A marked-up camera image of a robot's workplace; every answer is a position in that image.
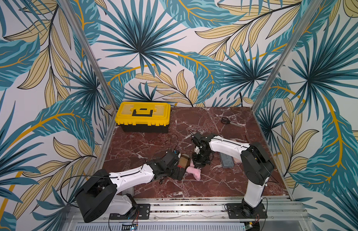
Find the pink microfibre cloth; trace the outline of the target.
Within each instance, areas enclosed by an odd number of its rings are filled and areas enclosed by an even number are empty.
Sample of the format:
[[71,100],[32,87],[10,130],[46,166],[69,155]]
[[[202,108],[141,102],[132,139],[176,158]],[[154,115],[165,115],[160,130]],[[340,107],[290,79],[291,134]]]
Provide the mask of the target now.
[[201,170],[198,168],[195,168],[193,161],[190,161],[189,166],[186,168],[186,172],[189,174],[192,174],[195,180],[200,181],[201,180]]

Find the tan round object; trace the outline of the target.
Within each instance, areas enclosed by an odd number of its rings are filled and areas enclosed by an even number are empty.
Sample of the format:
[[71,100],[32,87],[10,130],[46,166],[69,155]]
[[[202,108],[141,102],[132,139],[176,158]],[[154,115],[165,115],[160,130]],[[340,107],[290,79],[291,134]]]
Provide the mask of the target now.
[[190,166],[190,156],[187,154],[181,154],[179,158],[178,167],[186,169]]

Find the grey rectangular block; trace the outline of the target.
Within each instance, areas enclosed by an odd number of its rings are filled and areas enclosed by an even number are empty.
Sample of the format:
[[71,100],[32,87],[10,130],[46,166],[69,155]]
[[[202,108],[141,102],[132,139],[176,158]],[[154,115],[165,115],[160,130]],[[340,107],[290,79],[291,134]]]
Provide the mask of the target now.
[[229,155],[226,155],[224,153],[219,153],[221,165],[223,168],[233,168],[234,167],[234,161],[233,158]]

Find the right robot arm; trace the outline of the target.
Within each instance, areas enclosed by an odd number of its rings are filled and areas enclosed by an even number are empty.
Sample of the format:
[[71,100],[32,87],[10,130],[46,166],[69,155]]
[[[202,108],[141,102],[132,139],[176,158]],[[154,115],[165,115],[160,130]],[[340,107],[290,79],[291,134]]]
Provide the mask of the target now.
[[201,169],[210,165],[210,156],[215,152],[241,160],[248,178],[243,203],[249,208],[256,208],[261,204],[265,184],[272,175],[274,165],[260,143],[240,143],[218,135],[200,133],[192,135],[191,141],[195,144],[192,155],[195,168]]

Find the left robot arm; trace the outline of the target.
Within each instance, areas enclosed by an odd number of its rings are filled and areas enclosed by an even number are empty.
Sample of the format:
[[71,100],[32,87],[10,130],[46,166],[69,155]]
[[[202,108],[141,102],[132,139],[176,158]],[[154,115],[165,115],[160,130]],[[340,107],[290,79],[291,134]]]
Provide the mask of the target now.
[[186,155],[179,151],[167,151],[163,157],[127,171],[96,171],[76,192],[76,202],[84,222],[95,221],[107,211],[129,218],[134,216],[138,212],[138,204],[133,196],[119,193],[166,177],[179,181],[188,163],[190,160]]

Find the yellow black toolbox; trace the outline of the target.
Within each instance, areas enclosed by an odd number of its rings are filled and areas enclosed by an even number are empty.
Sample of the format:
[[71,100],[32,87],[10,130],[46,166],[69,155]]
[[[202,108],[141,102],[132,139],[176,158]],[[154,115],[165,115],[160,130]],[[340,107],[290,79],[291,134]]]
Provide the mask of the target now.
[[124,132],[168,133],[171,105],[155,102],[123,102],[115,122]]

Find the aluminium front rail frame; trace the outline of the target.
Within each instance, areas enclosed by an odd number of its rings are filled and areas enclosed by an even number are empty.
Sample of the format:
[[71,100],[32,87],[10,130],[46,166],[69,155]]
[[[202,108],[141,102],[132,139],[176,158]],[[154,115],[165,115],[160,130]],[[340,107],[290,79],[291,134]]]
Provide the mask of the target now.
[[118,219],[116,210],[85,223],[73,208],[64,220],[63,231],[313,231],[312,218],[304,204],[288,196],[263,199],[264,218],[241,218],[231,209],[240,197],[136,199],[140,212],[131,219]]

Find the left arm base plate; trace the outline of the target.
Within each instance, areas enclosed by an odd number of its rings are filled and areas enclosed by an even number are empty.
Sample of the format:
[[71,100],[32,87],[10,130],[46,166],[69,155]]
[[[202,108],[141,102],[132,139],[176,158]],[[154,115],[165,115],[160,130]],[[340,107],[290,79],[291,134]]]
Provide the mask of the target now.
[[137,204],[126,213],[110,213],[110,220],[133,220],[138,218],[138,220],[148,220],[150,217],[150,204]]

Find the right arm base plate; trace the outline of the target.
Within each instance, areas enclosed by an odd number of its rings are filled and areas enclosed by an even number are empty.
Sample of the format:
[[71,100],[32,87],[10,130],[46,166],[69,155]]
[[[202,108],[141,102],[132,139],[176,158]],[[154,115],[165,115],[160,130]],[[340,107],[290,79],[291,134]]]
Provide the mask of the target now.
[[267,218],[266,208],[263,203],[260,203],[255,208],[252,208],[244,202],[228,203],[225,204],[225,210],[228,213],[229,219]]

